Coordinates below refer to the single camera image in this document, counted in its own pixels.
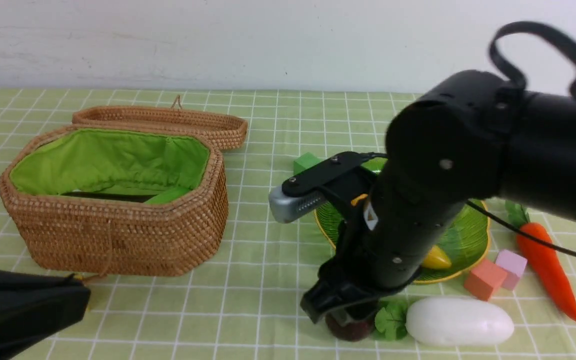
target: white radish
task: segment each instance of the white radish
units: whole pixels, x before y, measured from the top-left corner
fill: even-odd
[[[473,298],[431,296],[410,305],[406,330],[428,346],[497,346],[515,332],[499,306]]]

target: black object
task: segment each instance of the black object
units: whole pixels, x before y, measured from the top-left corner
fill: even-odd
[[[154,198],[154,194],[114,194],[114,193],[89,193],[86,191],[71,191],[61,194],[72,198],[85,198],[97,200],[128,201],[130,203],[145,203]]]
[[[0,360],[81,321],[89,299],[73,276],[0,271]]]
[[[313,322],[331,315],[343,327],[371,319],[379,298],[419,276],[469,199],[504,198],[576,221],[576,78],[571,96],[526,91],[523,73],[496,45],[521,33],[541,37],[576,66],[576,43],[559,30],[510,23],[489,48],[508,80],[461,71],[407,106],[386,132],[386,164],[364,187],[353,185],[363,173],[351,153],[337,158],[350,159],[354,169],[334,170],[325,161],[299,174],[307,184],[301,191],[283,183],[287,196],[327,189],[322,193],[345,219],[336,254],[301,300]],[[368,197],[353,208],[348,199],[357,191]]]

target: black strap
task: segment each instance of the black strap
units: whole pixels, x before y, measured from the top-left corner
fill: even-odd
[[[560,30],[539,22],[518,21],[508,23],[494,35],[488,53],[494,66],[509,79],[510,85],[515,90],[524,91],[526,89],[526,76],[501,55],[497,46],[499,39],[512,34],[531,34],[542,38],[576,67],[576,42]],[[576,77],[568,89],[572,98],[576,100]]]

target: green checkered tablecloth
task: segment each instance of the green checkered tablecloth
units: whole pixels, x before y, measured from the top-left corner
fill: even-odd
[[[554,309],[530,271],[514,292],[492,300],[508,312],[515,333],[486,348],[430,348],[398,342],[336,341],[299,308],[331,248],[314,219],[274,223],[270,189],[292,174],[293,160],[347,150],[383,151],[384,132],[414,94],[317,91],[150,91],[0,89],[0,174],[32,137],[95,105],[169,107],[228,113],[249,121],[245,145],[224,154],[230,218],[217,255],[176,278],[108,276],[91,285],[90,312],[19,355],[20,360],[572,360],[576,323]],[[489,209],[503,214],[501,203]],[[576,250],[576,223],[539,212],[560,245]],[[490,257],[515,249],[514,235],[493,223]],[[576,292],[576,259],[562,256]],[[39,268],[0,200],[0,269],[57,274]],[[466,296],[462,279],[412,285],[408,299]]]

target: green cube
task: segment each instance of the green cube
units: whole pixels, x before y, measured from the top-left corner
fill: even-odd
[[[316,166],[320,162],[322,162],[322,160],[318,159],[317,156],[310,152],[306,152],[304,155],[301,155],[294,160],[293,174],[297,175],[308,168]]]

